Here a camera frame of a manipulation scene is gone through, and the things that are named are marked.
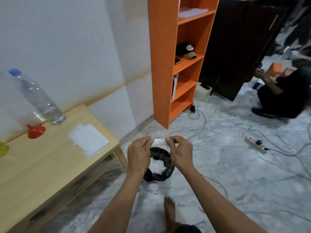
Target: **black cap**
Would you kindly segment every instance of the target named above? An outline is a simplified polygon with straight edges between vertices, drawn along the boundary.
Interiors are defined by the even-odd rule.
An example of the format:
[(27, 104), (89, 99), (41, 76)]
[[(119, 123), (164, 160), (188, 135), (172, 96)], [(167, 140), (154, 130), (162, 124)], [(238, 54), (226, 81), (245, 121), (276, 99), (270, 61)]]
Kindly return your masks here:
[(193, 46), (189, 43), (180, 43), (176, 47), (176, 55), (182, 56), (188, 60), (196, 58), (196, 53), (193, 52)]

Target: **mobile phone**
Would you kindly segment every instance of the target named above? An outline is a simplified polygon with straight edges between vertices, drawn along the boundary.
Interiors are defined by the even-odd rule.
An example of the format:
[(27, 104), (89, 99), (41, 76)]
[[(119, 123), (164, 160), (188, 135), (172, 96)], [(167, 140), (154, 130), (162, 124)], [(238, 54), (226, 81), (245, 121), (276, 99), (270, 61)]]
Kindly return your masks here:
[(180, 62), (181, 62), (180, 59), (175, 58), (175, 65), (176, 65), (176, 64), (179, 64)]

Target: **plastic bottle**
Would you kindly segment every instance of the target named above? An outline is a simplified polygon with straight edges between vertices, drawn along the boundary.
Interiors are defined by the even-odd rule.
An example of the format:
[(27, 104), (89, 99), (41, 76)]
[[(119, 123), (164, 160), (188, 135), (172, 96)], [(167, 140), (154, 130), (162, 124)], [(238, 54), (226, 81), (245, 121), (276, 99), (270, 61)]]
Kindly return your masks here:
[(55, 102), (32, 78), (24, 75), (18, 69), (10, 69), (14, 76), (14, 86), (51, 124), (60, 124), (66, 115), (58, 108)]

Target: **table leg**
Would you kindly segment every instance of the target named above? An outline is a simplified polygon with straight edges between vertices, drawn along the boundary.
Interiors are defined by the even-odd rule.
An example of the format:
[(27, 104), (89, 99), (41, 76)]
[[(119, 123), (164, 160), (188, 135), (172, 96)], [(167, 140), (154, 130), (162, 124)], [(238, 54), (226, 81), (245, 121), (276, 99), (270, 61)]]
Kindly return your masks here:
[(123, 165), (123, 167), (127, 170), (128, 168), (128, 163), (127, 160), (123, 154), (123, 151), (121, 149), (120, 145), (117, 145), (117, 147), (115, 148), (115, 154), (117, 155), (117, 157), (119, 158), (120, 163)]

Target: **dark wooden cabinet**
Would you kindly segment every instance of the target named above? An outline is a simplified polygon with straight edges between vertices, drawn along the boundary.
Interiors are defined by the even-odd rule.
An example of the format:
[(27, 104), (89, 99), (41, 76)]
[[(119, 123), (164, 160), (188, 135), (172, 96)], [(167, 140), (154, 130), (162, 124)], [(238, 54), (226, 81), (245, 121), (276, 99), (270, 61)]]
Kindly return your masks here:
[(199, 82), (234, 100), (280, 31), (287, 7), (220, 0)]

